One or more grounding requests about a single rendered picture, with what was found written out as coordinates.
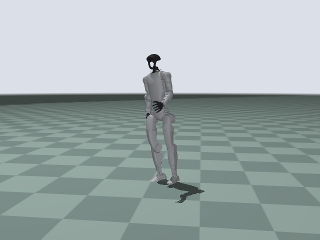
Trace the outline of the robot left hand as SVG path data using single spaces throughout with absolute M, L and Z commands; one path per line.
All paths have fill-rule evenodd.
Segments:
M 153 102 L 156 103 L 156 104 L 154 104 L 153 106 L 157 105 L 157 106 L 154 107 L 153 109 L 155 109 L 155 108 L 158 107 L 155 111 L 157 111 L 158 109 L 160 109 L 160 110 L 157 111 L 156 113 L 160 112 L 160 111 L 162 110 L 162 108 L 164 107 L 163 103 L 162 103 L 162 102 L 158 102 L 158 101 L 153 101 Z

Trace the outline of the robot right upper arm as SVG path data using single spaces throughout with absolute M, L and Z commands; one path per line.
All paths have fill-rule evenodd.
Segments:
M 143 78 L 143 83 L 144 83 L 144 86 L 145 86 L 145 91 L 146 91 L 146 95 L 144 96 L 144 99 L 147 100 L 147 101 L 150 101 L 151 100 L 151 97 L 150 97 L 150 94 L 149 94 L 149 89 L 148 89 L 148 85 L 147 85 L 147 76 L 145 76 Z

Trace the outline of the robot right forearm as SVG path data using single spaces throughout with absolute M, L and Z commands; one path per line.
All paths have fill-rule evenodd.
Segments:
M 145 104 L 146 104 L 146 107 L 145 107 L 145 111 L 146 111 L 146 116 L 147 116 L 147 113 L 149 113 L 151 115 L 151 110 L 152 110 L 152 102 L 150 100 L 145 100 Z

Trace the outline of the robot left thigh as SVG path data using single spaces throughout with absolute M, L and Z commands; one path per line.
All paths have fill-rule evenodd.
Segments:
M 176 120 L 176 117 L 174 114 L 171 114 L 168 112 L 164 113 L 162 128 L 163 128 L 163 134 L 164 134 L 167 151 L 168 149 L 171 149 L 172 151 L 174 147 L 174 127 L 172 126 L 172 123 L 174 123 L 175 120 Z

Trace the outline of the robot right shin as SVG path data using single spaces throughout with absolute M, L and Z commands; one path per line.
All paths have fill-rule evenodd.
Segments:
M 152 153 L 152 158 L 153 162 L 157 171 L 158 176 L 162 176 L 162 152 L 156 152 L 153 150 L 151 147 L 151 153 Z

